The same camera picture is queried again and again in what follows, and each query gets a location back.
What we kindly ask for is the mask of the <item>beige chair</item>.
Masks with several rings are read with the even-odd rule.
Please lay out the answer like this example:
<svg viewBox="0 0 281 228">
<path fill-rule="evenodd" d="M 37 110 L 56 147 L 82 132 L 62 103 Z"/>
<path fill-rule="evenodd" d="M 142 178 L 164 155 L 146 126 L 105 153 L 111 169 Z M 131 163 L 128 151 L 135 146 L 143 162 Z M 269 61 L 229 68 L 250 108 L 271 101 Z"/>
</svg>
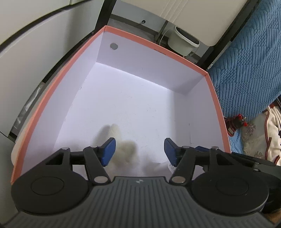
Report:
<svg viewBox="0 0 281 228">
<path fill-rule="evenodd" d="M 208 49 L 197 64 L 207 69 L 234 40 L 259 1 L 105 1 L 95 30 L 110 19 L 155 34 L 157 40 L 168 24 L 189 32 Z"/>
</svg>

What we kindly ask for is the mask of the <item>red black devil figurine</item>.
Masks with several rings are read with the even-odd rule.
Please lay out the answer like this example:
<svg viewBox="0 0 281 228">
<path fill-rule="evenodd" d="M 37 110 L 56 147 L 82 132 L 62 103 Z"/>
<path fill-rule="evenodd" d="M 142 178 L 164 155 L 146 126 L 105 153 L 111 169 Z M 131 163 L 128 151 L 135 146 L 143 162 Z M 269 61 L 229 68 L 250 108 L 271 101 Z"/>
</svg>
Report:
<svg viewBox="0 0 281 228">
<path fill-rule="evenodd" d="M 238 114 L 234 117 L 224 117 L 227 133 L 230 137 L 233 137 L 235 132 L 242 128 L 243 126 L 246 127 L 248 126 L 246 122 L 246 117 L 244 117 L 241 114 Z"/>
</svg>

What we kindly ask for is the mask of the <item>blue textured chair cover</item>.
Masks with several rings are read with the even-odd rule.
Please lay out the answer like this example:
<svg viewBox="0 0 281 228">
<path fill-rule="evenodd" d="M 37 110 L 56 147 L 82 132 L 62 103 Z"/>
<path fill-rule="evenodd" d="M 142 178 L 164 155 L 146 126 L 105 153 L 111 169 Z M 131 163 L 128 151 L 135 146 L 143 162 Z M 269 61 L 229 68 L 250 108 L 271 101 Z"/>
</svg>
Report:
<svg viewBox="0 0 281 228">
<path fill-rule="evenodd" d="M 280 95 L 280 1 L 259 1 L 208 73 L 224 117 L 265 110 Z"/>
</svg>

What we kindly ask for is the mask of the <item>cream red black blanket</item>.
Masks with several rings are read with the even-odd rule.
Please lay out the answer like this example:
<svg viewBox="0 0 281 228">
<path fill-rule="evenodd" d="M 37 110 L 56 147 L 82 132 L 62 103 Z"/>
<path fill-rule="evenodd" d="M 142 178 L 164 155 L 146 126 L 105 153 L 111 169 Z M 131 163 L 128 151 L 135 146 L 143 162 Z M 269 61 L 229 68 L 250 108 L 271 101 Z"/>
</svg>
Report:
<svg viewBox="0 0 281 228">
<path fill-rule="evenodd" d="M 265 139 L 267 144 L 265 160 L 280 166 L 280 110 L 274 105 L 266 109 Z"/>
</svg>

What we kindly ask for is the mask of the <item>floral lace cloth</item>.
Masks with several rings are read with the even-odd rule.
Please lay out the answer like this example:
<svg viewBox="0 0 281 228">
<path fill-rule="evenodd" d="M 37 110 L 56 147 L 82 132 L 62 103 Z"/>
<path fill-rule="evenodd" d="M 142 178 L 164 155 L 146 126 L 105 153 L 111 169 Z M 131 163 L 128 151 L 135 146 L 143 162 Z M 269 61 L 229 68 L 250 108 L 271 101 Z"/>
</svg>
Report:
<svg viewBox="0 0 281 228">
<path fill-rule="evenodd" d="M 267 111 L 256 116 L 242 127 L 241 139 L 244 154 L 265 160 L 267 141 L 265 136 L 265 121 Z"/>
</svg>

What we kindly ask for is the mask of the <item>white small appliance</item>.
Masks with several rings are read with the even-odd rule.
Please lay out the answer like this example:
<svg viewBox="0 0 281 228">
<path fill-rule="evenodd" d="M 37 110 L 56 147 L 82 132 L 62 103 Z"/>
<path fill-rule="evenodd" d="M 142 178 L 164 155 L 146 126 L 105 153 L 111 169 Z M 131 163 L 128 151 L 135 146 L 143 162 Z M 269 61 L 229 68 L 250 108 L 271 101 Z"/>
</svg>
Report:
<svg viewBox="0 0 281 228">
<path fill-rule="evenodd" d="M 194 48 L 200 46 L 198 39 L 178 26 L 174 26 L 167 44 L 169 48 L 183 57 L 188 56 Z"/>
</svg>

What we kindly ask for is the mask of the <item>white charger cube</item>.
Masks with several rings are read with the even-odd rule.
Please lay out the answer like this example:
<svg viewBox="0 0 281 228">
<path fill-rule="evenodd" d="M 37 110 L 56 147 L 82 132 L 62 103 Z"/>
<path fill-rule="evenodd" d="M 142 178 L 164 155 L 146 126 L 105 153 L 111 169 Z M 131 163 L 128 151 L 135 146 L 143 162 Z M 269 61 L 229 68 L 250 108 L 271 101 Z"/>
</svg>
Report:
<svg viewBox="0 0 281 228">
<path fill-rule="evenodd" d="M 157 176 L 164 176 L 166 179 L 169 179 L 174 171 L 175 167 L 171 165 L 169 161 L 163 162 L 163 163 L 157 163 L 154 168 L 154 173 Z"/>
</svg>

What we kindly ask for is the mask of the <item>white fluffy scrunchie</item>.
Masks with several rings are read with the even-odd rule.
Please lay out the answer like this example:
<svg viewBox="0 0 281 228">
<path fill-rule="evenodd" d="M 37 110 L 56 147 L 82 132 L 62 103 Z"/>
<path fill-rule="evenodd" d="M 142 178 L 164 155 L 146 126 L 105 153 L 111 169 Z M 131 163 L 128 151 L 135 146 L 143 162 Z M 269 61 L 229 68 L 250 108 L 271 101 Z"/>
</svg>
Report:
<svg viewBox="0 0 281 228">
<path fill-rule="evenodd" d="M 138 153 L 138 146 L 132 140 L 123 140 L 122 132 L 117 124 L 106 125 L 95 136 L 92 145 L 100 146 L 110 137 L 116 140 L 116 149 L 108 165 L 104 168 L 111 180 L 117 176 L 149 177 L 156 176 L 155 167 L 147 154 Z"/>
</svg>

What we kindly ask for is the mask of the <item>pink cardboard box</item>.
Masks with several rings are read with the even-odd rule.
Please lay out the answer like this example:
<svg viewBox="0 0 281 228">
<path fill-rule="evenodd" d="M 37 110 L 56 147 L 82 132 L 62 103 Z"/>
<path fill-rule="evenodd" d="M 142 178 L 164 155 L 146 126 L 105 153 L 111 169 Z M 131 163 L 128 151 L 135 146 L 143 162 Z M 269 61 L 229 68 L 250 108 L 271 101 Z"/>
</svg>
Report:
<svg viewBox="0 0 281 228">
<path fill-rule="evenodd" d="M 209 74 L 123 30 L 103 27 L 52 79 L 11 155 L 11 181 L 61 147 L 106 140 L 112 124 L 140 156 L 166 162 L 163 141 L 230 152 Z"/>
</svg>

